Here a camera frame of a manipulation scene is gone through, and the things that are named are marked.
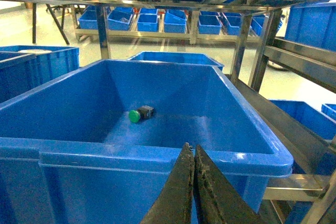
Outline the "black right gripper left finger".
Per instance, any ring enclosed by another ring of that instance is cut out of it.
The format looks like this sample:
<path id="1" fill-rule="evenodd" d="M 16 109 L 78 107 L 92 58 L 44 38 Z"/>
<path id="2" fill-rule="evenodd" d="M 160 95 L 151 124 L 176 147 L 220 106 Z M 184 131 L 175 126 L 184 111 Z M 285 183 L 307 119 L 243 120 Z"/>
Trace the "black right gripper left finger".
<path id="1" fill-rule="evenodd" d="M 191 223 L 194 155 L 185 143 L 158 198 L 141 223 Z"/>

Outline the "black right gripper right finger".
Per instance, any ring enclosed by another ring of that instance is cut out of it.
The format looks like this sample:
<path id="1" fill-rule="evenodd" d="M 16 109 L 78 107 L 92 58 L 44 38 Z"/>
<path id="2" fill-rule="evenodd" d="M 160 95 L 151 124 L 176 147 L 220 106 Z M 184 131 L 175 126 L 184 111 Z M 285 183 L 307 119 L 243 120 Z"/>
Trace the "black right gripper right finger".
<path id="1" fill-rule="evenodd" d="M 264 223 L 205 150 L 195 149 L 194 199 L 199 223 Z"/>

